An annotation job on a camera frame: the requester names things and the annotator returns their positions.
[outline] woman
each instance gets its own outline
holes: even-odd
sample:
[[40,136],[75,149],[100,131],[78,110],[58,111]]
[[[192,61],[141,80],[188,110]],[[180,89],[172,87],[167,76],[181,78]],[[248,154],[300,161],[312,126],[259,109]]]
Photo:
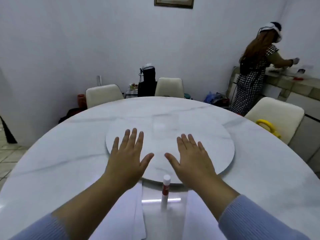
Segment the woman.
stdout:
[[[143,132],[126,130],[119,147],[115,138],[105,173],[93,185],[12,240],[87,240],[119,197],[144,174],[154,154],[140,162]],[[166,153],[178,178],[194,190],[219,222],[228,240],[309,240],[227,185],[215,172],[201,142],[192,135],[177,138],[180,161]]]
[[299,58],[284,60],[272,43],[282,40],[281,24],[271,22],[262,27],[257,37],[248,45],[240,58],[240,76],[237,94],[230,110],[245,116],[262,90],[266,68],[273,64],[276,68],[291,67],[299,63]]

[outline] white chair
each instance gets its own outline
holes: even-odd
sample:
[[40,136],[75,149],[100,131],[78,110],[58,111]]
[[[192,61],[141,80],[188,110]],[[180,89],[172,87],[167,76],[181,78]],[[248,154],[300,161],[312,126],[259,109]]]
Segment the white chair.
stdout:
[[303,117],[304,110],[302,108],[271,97],[262,98],[245,116],[254,123],[260,119],[272,123],[281,135],[281,140],[287,145]]
[[124,99],[120,88],[115,84],[89,88],[86,90],[85,96],[88,109],[107,102]]
[[159,78],[154,96],[184,98],[182,80],[180,78]]

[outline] yellow handle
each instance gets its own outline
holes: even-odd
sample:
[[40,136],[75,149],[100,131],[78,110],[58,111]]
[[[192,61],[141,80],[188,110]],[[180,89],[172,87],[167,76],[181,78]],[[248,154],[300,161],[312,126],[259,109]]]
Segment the yellow handle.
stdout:
[[260,124],[266,125],[270,129],[270,133],[272,133],[274,136],[278,137],[279,139],[281,138],[281,135],[278,132],[276,132],[276,129],[275,129],[274,125],[272,123],[270,123],[269,121],[267,121],[267,120],[257,120],[256,124],[257,125],[260,125]]

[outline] black and white dress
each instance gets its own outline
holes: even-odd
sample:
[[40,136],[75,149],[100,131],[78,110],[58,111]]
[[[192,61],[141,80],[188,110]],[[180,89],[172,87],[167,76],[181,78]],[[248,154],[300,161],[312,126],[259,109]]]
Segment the black and white dress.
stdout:
[[268,62],[267,57],[278,50],[279,49],[274,45],[271,45],[267,49],[266,55],[261,59],[256,67],[254,67],[254,71],[250,72],[246,76],[241,74],[239,75],[237,81],[237,94],[235,96],[234,103],[230,107],[232,112],[245,116],[252,108],[254,101],[262,90],[266,68],[271,64]]

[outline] round marble table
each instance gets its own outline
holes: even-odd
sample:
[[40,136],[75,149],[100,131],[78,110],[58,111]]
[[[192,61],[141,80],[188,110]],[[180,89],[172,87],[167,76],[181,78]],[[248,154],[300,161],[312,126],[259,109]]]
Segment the round marble table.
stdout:
[[[234,141],[235,155],[222,178],[269,213],[311,239],[320,236],[320,181],[286,144],[255,123],[198,101],[143,97],[86,110],[39,139],[17,163],[0,193],[0,238],[6,239],[53,211],[96,181],[107,163],[108,126],[122,118],[190,113],[195,123],[208,116]],[[160,186],[143,182],[143,200],[159,199]],[[166,215],[143,204],[147,239],[181,239],[187,191],[172,188]]]

